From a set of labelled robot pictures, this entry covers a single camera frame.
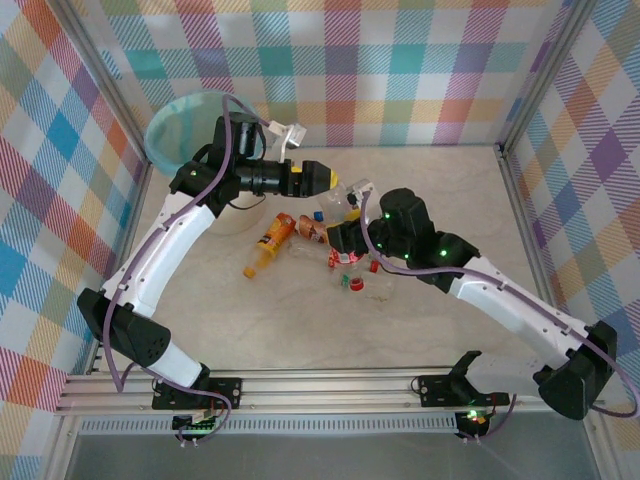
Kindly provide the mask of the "orange juice bottle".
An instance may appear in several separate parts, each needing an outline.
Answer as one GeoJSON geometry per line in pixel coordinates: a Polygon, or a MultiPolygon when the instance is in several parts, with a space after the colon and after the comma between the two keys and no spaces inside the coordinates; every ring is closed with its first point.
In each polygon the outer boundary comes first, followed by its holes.
{"type": "Polygon", "coordinates": [[[280,212],[262,237],[254,244],[247,265],[243,269],[246,278],[254,278],[265,270],[277,257],[281,247],[294,233],[296,220],[289,214],[280,212]]]}

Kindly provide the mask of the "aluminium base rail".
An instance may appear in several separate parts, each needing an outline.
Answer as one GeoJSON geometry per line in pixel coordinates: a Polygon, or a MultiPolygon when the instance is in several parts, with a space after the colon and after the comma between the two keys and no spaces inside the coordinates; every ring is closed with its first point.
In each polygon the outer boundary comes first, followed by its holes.
{"type": "MultiPolygon", "coordinates": [[[[222,370],[214,378],[237,378],[239,406],[232,412],[256,414],[421,413],[475,410],[504,412],[509,401],[487,395],[474,403],[453,402],[442,394],[432,406],[421,397],[427,389],[421,376],[444,376],[442,368],[371,368],[328,370],[222,370]]],[[[71,375],[55,409],[57,415],[154,414],[152,377],[135,369],[117,392],[111,376],[102,371],[71,375]]]]}

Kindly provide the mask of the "clear plastic bottle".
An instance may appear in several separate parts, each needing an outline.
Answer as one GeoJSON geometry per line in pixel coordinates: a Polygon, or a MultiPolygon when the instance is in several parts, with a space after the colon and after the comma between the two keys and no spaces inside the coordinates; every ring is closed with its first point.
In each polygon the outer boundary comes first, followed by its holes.
{"type": "Polygon", "coordinates": [[[363,276],[364,288],[362,294],[365,298],[378,302],[388,301],[394,293],[395,281],[387,276],[363,276]]]}
{"type": "Polygon", "coordinates": [[[329,248],[326,245],[304,238],[292,238],[288,243],[287,251],[294,258],[313,260],[323,264],[327,264],[329,260],[329,248]]]}

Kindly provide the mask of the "brown label bottle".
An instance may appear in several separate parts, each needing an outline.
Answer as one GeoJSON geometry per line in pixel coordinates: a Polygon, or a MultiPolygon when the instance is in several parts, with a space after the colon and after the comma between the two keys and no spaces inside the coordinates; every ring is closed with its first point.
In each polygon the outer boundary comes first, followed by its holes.
{"type": "Polygon", "coordinates": [[[301,215],[298,219],[297,226],[299,235],[303,238],[319,244],[329,244],[327,227],[324,223],[306,215],[301,215]]]}

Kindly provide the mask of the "cream plastic bin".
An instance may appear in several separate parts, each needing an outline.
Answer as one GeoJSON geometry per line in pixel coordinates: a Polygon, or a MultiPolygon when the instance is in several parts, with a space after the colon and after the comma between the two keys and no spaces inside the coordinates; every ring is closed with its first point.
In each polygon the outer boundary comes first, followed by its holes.
{"type": "Polygon", "coordinates": [[[230,236],[255,226],[264,216],[266,205],[244,192],[232,201],[210,227],[210,232],[230,236]]]}

